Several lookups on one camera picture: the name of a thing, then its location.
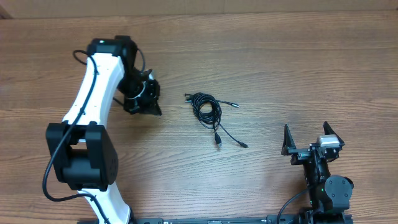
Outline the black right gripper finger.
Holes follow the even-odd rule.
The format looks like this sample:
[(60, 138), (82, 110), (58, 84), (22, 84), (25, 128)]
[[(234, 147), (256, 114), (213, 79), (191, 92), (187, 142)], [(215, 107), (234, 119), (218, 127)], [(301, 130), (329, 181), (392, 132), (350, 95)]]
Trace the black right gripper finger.
[(296, 145), (294, 143), (294, 139), (290, 133), (289, 125), (285, 124), (284, 126), (284, 141), (282, 144), (281, 154), (283, 156), (292, 155), (296, 150)]
[(345, 142), (339, 137), (339, 135), (337, 135), (337, 134), (334, 132), (334, 130), (331, 128), (331, 126), (328, 124), (327, 121), (325, 121), (325, 122), (323, 123), (323, 129), (324, 129), (324, 133), (325, 133), (326, 135), (332, 135), (332, 134), (334, 134), (334, 135), (337, 137), (340, 146), (344, 146), (344, 145), (345, 145)]

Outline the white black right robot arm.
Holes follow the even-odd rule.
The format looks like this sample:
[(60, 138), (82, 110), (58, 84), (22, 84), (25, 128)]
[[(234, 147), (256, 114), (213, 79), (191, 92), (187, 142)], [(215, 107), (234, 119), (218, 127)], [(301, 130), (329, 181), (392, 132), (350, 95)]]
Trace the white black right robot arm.
[[(307, 148), (299, 149), (294, 143), (289, 125), (284, 126), (284, 141), (281, 154), (290, 156), (293, 166), (302, 165), (307, 188), (289, 199), (277, 214), (277, 223), (353, 223), (349, 200), (354, 183), (340, 175), (331, 175), (328, 165), (339, 158), (345, 142), (331, 126), (323, 123), (324, 134)], [(283, 215), (285, 208), (303, 194), (308, 193), (310, 206), (301, 208), (296, 215)]]

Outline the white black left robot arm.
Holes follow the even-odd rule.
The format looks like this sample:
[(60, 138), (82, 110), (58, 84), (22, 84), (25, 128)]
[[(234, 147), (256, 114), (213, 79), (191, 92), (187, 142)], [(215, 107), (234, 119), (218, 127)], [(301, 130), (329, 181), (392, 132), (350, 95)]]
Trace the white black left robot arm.
[(114, 94), (129, 114), (162, 114), (160, 85), (151, 69), (136, 68), (141, 49), (128, 35), (93, 39), (82, 50), (85, 76), (68, 113), (50, 123), (45, 137), (50, 153), (42, 190), (53, 202), (85, 198), (95, 223), (136, 223), (116, 183), (118, 154), (106, 130)]

